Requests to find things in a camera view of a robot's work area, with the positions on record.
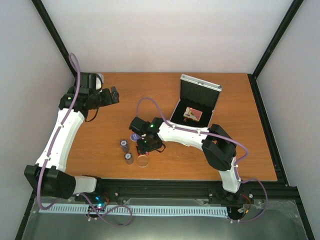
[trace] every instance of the orange wooden surface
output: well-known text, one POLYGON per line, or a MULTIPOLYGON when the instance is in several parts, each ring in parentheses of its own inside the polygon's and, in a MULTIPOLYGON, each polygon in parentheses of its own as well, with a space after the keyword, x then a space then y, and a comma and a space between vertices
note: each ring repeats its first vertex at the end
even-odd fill
MULTIPOLYGON (((223 86, 211 123, 221 125, 236 141, 249 149, 249 157, 239 164, 243 179, 276 181, 276 173, 268 150, 248 76, 244 73, 186 73, 223 86)), ((163 153, 152 151, 147 167, 137 165, 134 142, 129 140, 135 158, 127 165, 120 140, 129 139, 128 129, 135 117, 137 102, 151 97, 169 119, 180 98, 181 73, 104 73, 104 87, 116 86, 120 103, 101 107, 97 118, 84 122, 71 147, 67 173, 117 179, 220 180, 217 170, 209 166, 199 149, 166 142, 163 153)), ((139 117, 152 121, 160 117, 148 100, 142 102, 139 117)), ((236 148, 237 157, 244 154, 236 148)))

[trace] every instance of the robotic arm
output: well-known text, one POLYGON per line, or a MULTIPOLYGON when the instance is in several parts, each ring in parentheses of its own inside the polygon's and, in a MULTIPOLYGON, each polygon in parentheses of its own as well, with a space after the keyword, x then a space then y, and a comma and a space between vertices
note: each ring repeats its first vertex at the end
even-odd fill
POLYGON ((61 122, 75 97, 76 83, 61 98, 57 121, 48 144, 35 165, 27 165, 24 170, 25 177, 36 191, 41 168, 48 159, 47 153, 50 153, 42 178, 42 196, 68 199, 74 194, 91 193, 96 189, 95 177, 70 176, 65 171, 67 157, 79 127, 84 121, 91 121, 87 121, 89 110, 98 112, 100 107, 119 103, 119 93, 114 86, 111 87, 111 92, 108 88, 102 87, 102 75, 82 72, 78 96, 63 125, 61 122))
POLYGON ((195 147, 203 151, 209 165, 219 171, 222 186, 226 191, 236 193, 239 190, 240 178, 235 167, 236 145, 230 141, 203 134, 213 133, 230 139, 230 136, 219 125, 213 124, 210 128, 196 128, 170 121, 168 123, 175 128, 158 117, 155 117, 152 122, 144 121, 139 117, 133 119, 129 129, 141 136, 137 140, 137 145, 142 154, 153 150, 162 152, 166 147, 163 142, 177 142, 195 147))

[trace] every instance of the gray wall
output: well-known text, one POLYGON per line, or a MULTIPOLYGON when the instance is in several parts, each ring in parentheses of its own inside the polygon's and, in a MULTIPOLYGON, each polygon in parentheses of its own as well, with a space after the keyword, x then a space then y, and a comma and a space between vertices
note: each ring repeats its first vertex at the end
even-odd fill
POLYGON ((320 239, 320 1, 304 1, 258 78, 290 185, 320 239))
POLYGON ((43 0, 88 72, 251 73, 291 2, 43 0))
POLYGON ((72 76, 31 1, 0 6, 0 238, 12 240, 31 195, 24 169, 43 151, 72 76))

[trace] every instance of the black cable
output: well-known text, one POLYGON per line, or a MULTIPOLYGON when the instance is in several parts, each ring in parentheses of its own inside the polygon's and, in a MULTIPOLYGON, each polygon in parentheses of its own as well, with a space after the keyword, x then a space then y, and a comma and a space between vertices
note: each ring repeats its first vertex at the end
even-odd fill
POLYGON ((166 145, 164 145, 163 143, 162 143, 162 146, 161 146, 161 148, 164 146, 164 148, 160 151, 160 150, 158 150, 158 149, 156 149, 156 148, 154 148, 154 150, 156 150, 158 153, 162 153, 165 149, 166 149, 166 145))
POLYGON ((93 116, 93 118, 91 118, 89 121, 87 120, 87 118, 85 118, 84 121, 85 121, 86 123, 89 123, 89 122, 95 120, 96 116, 98 115, 98 111, 99 111, 99 107, 96 109, 95 115, 93 116))

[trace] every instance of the petri dish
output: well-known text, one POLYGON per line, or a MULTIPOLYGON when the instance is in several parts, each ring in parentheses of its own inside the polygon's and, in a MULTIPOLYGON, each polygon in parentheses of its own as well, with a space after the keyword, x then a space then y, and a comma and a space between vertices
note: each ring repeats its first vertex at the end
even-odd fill
POLYGON ((149 164, 149 157, 144 154, 139 155, 136 162, 139 167, 144 168, 144 167, 148 166, 148 164, 149 164))

